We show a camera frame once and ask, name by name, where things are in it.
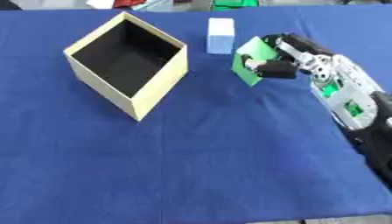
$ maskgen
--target red object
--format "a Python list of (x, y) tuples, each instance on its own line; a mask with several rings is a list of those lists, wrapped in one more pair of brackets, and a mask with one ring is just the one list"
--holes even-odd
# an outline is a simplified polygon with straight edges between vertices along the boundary
[(115, 8), (131, 7), (145, 3), (146, 0), (115, 0)]

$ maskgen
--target blue fabric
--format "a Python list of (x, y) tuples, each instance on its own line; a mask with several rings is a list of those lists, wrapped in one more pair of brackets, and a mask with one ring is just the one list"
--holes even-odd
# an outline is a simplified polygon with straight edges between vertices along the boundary
[(295, 32), (392, 90), (390, 6), (135, 13), (189, 45), (190, 72), (140, 122), (74, 78), (62, 50), (115, 10), (0, 12), (0, 223), (241, 223), (390, 214), (392, 194), (304, 76), (248, 87), (206, 53)]

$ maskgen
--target cardboard box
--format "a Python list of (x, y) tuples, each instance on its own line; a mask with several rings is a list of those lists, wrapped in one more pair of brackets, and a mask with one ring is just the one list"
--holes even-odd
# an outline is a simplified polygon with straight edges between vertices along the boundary
[(187, 47), (123, 12), (69, 46), (75, 75), (141, 121), (188, 69)]

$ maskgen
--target robotic hand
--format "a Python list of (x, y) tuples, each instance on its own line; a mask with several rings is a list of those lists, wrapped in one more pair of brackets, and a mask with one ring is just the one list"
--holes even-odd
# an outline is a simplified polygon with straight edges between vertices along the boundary
[(242, 64), (264, 78), (293, 79), (299, 69), (310, 75), (311, 91), (381, 179), (392, 186), (392, 94), (385, 93), (359, 66), (295, 34), (262, 40), (277, 52), (274, 60)]

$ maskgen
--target green component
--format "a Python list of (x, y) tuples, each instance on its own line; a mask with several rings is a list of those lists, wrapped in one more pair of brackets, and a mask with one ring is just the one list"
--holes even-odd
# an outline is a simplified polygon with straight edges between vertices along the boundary
[(233, 8), (227, 6), (214, 6), (213, 11), (231, 11)]
[(323, 95), (325, 98), (331, 97), (331, 95), (334, 92), (337, 92), (338, 90), (339, 90), (339, 87), (335, 82), (322, 88)]
[(363, 109), (360, 107), (360, 105), (358, 105), (358, 103), (353, 100), (345, 103), (345, 109), (353, 117), (356, 117), (363, 113)]
[(253, 87), (262, 78), (246, 69), (242, 64), (242, 55), (248, 54), (254, 60), (273, 60), (277, 52), (265, 44), (259, 37), (252, 38), (248, 43), (240, 47), (234, 56), (233, 72), (238, 74), (248, 85)]
[(213, 11), (228, 11), (241, 7), (257, 7), (258, 0), (214, 0)]

